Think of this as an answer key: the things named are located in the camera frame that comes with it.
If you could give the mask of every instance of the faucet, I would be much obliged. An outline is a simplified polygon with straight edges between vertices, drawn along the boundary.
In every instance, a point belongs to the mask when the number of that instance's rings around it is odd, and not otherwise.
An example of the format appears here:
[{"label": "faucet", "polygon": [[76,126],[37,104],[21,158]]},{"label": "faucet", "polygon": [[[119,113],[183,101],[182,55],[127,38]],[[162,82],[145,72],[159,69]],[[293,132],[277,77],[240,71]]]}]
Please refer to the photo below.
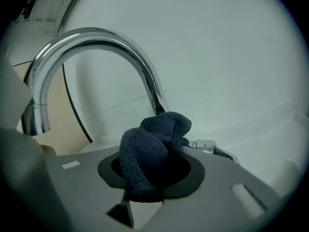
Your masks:
[{"label": "faucet", "polygon": [[111,51],[128,60],[142,78],[154,113],[157,115],[168,110],[151,61],[132,40],[106,29],[75,29],[53,39],[30,64],[24,79],[32,91],[32,100],[22,115],[25,134],[33,136],[50,130],[47,92],[56,70],[68,58],[91,49]]}]

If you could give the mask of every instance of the dark blue cloth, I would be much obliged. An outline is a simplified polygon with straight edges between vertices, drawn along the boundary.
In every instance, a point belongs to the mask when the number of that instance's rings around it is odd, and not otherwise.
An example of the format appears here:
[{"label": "dark blue cloth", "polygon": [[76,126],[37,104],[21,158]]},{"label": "dark blue cloth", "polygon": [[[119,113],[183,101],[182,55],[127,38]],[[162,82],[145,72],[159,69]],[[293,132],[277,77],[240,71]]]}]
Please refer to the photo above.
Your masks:
[{"label": "dark blue cloth", "polygon": [[133,200],[160,200],[160,180],[169,166],[169,153],[164,144],[188,146],[189,142],[183,136],[190,129],[191,121],[185,116],[166,112],[146,118],[139,128],[124,133],[119,161],[122,177]]}]

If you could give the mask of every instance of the chrome faucet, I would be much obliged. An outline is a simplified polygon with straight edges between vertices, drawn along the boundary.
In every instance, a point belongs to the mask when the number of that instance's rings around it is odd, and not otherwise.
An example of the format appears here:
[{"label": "chrome faucet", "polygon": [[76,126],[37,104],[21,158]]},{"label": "chrome faucet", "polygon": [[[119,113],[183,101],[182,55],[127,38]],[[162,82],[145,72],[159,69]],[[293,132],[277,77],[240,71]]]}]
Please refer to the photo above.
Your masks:
[{"label": "chrome faucet", "polygon": [[142,78],[155,114],[167,111],[156,71],[147,55],[132,40],[105,29],[75,29],[48,43],[28,69],[24,81],[31,88],[33,98],[22,115],[24,133],[38,135],[50,130],[47,91],[56,70],[68,58],[91,49],[111,51],[128,60]]}]

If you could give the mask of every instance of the curved faucet spout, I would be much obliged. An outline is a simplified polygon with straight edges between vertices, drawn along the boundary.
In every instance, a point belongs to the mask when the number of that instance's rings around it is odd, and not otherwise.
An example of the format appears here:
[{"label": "curved faucet spout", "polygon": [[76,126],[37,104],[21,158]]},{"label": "curved faucet spout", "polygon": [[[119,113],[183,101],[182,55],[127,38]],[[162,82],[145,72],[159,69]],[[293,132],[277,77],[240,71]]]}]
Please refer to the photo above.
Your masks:
[{"label": "curved faucet spout", "polygon": [[47,91],[50,82],[65,60],[90,49],[111,51],[128,60],[142,78],[155,114],[167,111],[155,69],[147,55],[133,41],[105,29],[75,29],[47,44],[28,69],[25,83],[31,88],[33,98],[22,116],[24,133],[38,135],[50,130],[47,116]]}]

